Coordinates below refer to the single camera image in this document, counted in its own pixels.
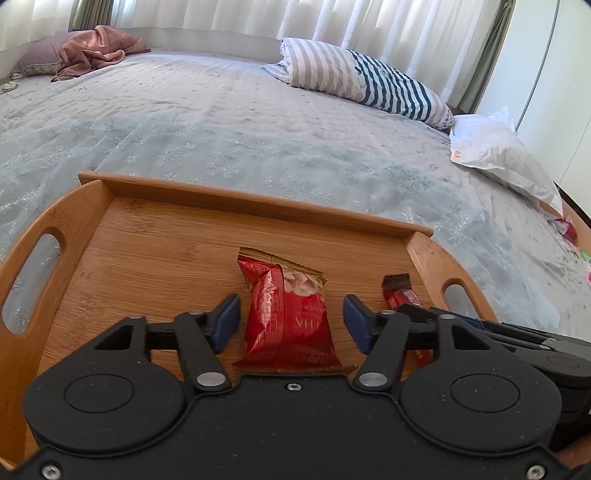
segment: white bag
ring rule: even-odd
[[[517,137],[507,107],[490,117],[456,115],[450,139],[452,162],[476,168],[562,217],[558,188]]]

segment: pillow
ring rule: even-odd
[[[490,117],[457,116],[450,139],[452,162],[476,168],[562,217],[562,199],[556,185],[517,137],[507,108]]]
[[[381,61],[329,43],[281,41],[284,59],[263,68],[292,87],[318,90],[444,130],[453,114],[432,90]]]
[[[59,32],[35,43],[15,65],[12,76],[21,78],[32,75],[55,75],[61,61],[58,50],[79,33],[82,32]]]

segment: bed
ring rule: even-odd
[[[429,225],[500,321],[591,340],[584,263],[541,210],[452,164],[448,136],[421,122],[291,88],[254,61],[169,51],[22,79],[0,109],[0,258],[80,170],[203,183]],[[49,268],[48,251],[23,275]],[[22,331],[31,295],[13,291],[7,323]]]

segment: red snack package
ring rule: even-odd
[[[417,307],[423,306],[418,295],[411,289],[410,275],[407,273],[386,275],[382,282],[382,292],[384,300],[386,300],[391,310],[398,310],[400,305],[405,303]],[[433,361],[433,352],[431,350],[411,350],[408,355],[414,355],[421,367]]]
[[[239,367],[342,370],[332,342],[322,273],[250,248],[238,264],[252,293],[246,355]]]

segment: wooden tray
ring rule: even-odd
[[[26,331],[0,321],[0,456],[19,463],[35,448],[21,413],[27,385],[67,354],[130,313],[171,321],[209,310],[226,295],[242,300],[242,323],[223,354],[243,355],[249,293],[236,263],[240,247],[258,248],[324,272],[336,352],[343,364],[364,360],[342,319],[355,293],[374,310],[386,305],[385,274],[410,273],[425,306],[447,308],[445,289],[460,284],[479,316],[495,319],[466,271],[429,237],[429,228],[271,197],[137,177],[81,173],[81,186],[49,207],[23,234],[0,270],[4,305],[25,260],[45,233],[61,254]],[[180,377],[174,352],[153,360]]]

